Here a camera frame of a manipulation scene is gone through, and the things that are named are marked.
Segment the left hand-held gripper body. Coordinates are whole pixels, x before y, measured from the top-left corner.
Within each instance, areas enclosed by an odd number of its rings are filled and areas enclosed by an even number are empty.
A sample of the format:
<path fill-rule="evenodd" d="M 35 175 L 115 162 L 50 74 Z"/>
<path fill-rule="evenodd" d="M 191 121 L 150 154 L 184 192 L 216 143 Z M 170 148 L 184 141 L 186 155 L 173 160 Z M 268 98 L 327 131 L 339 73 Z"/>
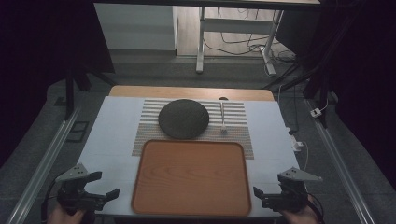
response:
<path fill-rule="evenodd" d="M 60 176 L 55 178 L 60 183 L 57 201 L 69 215 L 77 210 L 101 211 L 106 204 L 106 196 L 89 193 L 85 190 L 89 172 L 82 163 L 78 163 Z"/>

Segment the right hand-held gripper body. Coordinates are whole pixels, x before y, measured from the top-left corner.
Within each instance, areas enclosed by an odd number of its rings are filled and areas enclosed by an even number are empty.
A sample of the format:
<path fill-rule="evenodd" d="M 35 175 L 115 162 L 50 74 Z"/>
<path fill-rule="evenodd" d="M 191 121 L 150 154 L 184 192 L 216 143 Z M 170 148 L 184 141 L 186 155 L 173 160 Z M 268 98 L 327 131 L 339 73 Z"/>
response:
<path fill-rule="evenodd" d="M 317 212 L 322 212 L 308 200 L 305 181 L 322 181 L 320 176 L 311 175 L 306 171 L 291 167 L 289 170 L 277 175 L 281 192 L 269 194 L 261 191 L 263 208 L 270 208 L 275 212 L 287 210 L 293 213 L 300 212 L 309 204 Z"/>

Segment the person's right hand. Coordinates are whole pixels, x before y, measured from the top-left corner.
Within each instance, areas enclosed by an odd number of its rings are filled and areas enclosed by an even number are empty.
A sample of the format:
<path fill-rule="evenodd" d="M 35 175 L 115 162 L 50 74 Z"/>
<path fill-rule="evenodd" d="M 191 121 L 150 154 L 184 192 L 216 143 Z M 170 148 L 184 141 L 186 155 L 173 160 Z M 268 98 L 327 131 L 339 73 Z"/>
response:
<path fill-rule="evenodd" d="M 289 224 L 319 224 L 316 213 L 308 205 L 297 213 L 281 210 L 280 214 Z"/>

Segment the person's left hand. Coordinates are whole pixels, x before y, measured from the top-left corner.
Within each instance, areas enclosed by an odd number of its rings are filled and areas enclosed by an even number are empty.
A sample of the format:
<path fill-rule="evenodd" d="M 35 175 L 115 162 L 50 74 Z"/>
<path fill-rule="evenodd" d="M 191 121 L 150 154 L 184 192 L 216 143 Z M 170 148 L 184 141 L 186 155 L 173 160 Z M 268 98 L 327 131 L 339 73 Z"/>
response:
<path fill-rule="evenodd" d="M 84 211 L 77 210 L 73 216 L 70 216 L 62 207 L 57 206 L 49 215 L 48 224 L 80 224 L 84 215 Z"/>

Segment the white table cover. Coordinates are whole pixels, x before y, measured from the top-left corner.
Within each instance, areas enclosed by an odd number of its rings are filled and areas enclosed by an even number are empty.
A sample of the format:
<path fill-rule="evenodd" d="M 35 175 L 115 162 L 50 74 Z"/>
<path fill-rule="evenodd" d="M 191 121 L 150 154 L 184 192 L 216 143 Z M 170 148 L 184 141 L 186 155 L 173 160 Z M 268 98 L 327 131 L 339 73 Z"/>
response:
<path fill-rule="evenodd" d="M 147 98 L 107 97 L 93 124 L 90 136 L 78 159 L 89 171 L 102 172 L 99 181 L 88 184 L 89 192 L 104 193 L 120 189 L 118 199 L 108 203 L 102 215 L 112 217 L 204 217 L 142 215 L 131 207 L 134 183 L 141 155 L 132 155 L 143 104 Z M 247 113 L 253 160 L 246 160 L 251 211 L 245 217 L 269 217 L 273 213 L 262 207 L 253 188 L 278 193 L 277 175 L 297 166 L 291 141 L 279 107 L 275 102 L 243 102 Z"/>

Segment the striped woven placemat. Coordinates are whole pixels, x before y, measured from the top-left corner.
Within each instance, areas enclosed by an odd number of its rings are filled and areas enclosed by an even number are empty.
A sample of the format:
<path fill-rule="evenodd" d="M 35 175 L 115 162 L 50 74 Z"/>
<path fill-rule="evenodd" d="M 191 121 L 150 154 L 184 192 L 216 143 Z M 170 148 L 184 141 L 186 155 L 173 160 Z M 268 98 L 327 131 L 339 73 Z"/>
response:
<path fill-rule="evenodd" d="M 171 140 L 159 125 L 158 116 L 161 109 L 172 102 L 173 99 L 147 98 L 143 104 L 143 110 L 138 122 L 137 134 L 132 148 L 132 155 L 139 157 L 143 145 L 148 140 Z M 244 148 L 245 158 L 254 159 L 251 139 L 248 129 L 248 119 L 243 102 L 226 101 L 224 104 L 225 124 L 227 133 L 222 134 L 220 101 L 199 100 L 208 111 L 209 123 L 206 130 L 194 138 L 195 141 L 212 142 L 236 142 Z"/>

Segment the brown wooden tray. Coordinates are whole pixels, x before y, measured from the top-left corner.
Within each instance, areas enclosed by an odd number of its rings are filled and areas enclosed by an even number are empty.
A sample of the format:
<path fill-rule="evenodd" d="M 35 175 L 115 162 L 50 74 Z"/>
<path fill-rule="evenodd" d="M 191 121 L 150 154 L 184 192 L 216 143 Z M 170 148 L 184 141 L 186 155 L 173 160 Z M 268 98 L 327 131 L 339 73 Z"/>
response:
<path fill-rule="evenodd" d="M 233 142 L 148 141 L 131 207 L 142 215 L 247 216 L 251 200 L 243 147 Z"/>

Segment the black metal stand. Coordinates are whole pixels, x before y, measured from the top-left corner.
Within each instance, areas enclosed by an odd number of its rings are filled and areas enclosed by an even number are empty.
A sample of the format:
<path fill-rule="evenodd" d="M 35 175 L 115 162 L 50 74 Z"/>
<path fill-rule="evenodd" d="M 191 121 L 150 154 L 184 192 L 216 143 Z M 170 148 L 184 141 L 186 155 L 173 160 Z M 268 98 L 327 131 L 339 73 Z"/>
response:
<path fill-rule="evenodd" d="M 302 56 L 297 56 L 293 64 L 280 77 L 266 84 L 264 88 L 281 93 L 307 80 L 308 84 L 303 90 L 304 98 L 313 99 L 319 93 L 317 109 L 320 115 L 311 115 L 311 117 L 316 117 L 324 127 L 327 127 L 326 109 L 329 103 L 330 63 L 343 40 L 347 26 L 348 22 L 341 20 L 320 21 L 308 51 Z"/>
<path fill-rule="evenodd" d="M 75 110 L 74 103 L 74 84 L 77 84 L 81 91 L 88 91 L 92 84 L 88 78 L 88 74 L 101 79 L 111 87 L 117 85 L 117 82 L 107 76 L 104 72 L 94 69 L 84 63 L 75 63 L 66 70 L 65 75 L 65 120 L 69 120 Z"/>

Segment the dark round plate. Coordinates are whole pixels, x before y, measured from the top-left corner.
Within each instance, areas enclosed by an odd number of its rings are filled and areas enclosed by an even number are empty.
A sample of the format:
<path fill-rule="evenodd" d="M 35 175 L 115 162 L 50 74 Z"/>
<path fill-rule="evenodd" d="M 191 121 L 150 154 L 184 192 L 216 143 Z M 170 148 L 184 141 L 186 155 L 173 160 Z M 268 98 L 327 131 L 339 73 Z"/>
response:
<path fill-rule="evenodd" d="M 162 131 L 176 139 L 193 139 L 201 135 L 209 123 L 207 109 L 190 99 L 179 99 L 165 105 L 159 113 Z"/>

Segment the aluminium rail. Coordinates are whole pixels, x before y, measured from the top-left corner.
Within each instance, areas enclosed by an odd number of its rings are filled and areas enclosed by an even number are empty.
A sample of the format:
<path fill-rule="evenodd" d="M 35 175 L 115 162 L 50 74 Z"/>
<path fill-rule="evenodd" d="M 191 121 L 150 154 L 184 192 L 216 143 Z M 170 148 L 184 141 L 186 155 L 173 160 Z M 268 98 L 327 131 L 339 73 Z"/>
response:
<path fill-rule="evenodd" d="M 343 224 L 375 224 L 375 217 L 357 179 L 349 170 L 330 130 L 318 118 L 308 115 L 307 119 L 313 136 L 308 138 L 304 168 L 324 179 L 321 184 L 309 184 L 308 188 L 326 205 L 326 223 L 341 223 L 345 218 Z"/>
<path fill-rule="evenodd" d="M 70 132 L 76 118 L 81 110 L 81 104 L 77 104 L 71 112 L 68 119 L 61 122 L 56 134 L 52 138 L 49 146 L 43 155 L 40 163 L 32 174 L 24 192 L 16 203 L 6 224 L 22 224 L 27 218 L 35 199 L 47 179 L 50 169 L 59 155 L 60 150 L 65 142 L 66 136 Z"/>

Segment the black rectangular frame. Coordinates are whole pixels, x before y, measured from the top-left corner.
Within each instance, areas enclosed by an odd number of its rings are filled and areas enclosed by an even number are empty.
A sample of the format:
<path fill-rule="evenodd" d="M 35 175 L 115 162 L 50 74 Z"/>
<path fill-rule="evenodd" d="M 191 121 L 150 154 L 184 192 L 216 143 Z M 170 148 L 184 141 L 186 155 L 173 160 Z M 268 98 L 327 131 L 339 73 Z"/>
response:
<path fill-rule="evenodd" d="M 66 141 L 71 143 L 80 143 L 83 140 L 86 132 L 88 131 L 88 127 L 88 121 L 76 121 L 73 124 L 66 138 Z"/>

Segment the white desk frame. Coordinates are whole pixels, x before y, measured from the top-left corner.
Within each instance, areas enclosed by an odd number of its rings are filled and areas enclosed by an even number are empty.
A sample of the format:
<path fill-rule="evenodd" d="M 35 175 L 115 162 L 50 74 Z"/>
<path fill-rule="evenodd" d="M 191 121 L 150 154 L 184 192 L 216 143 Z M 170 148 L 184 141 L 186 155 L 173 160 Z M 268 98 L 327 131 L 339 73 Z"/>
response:
<path fill-rule="evenodd" d="M 213 33 L 233 33 L 233 34 L 256 34 L 268 35 L 263 47 L 259 47 L 264 60 L 264 68 L 269 75 L 274 75 L 276 70 L 271 63 L 270 49 L 273 45 L 278 25 L 280 24 L 282 10 L 275 10 L 274 17 L 270 21 L 250 21 L 237 19 L 207 18 L 205 7 L 199 7 L 199 42 L 197 50 L 196 73 L 202 74 L 204 71 L 204 34 Z"/>

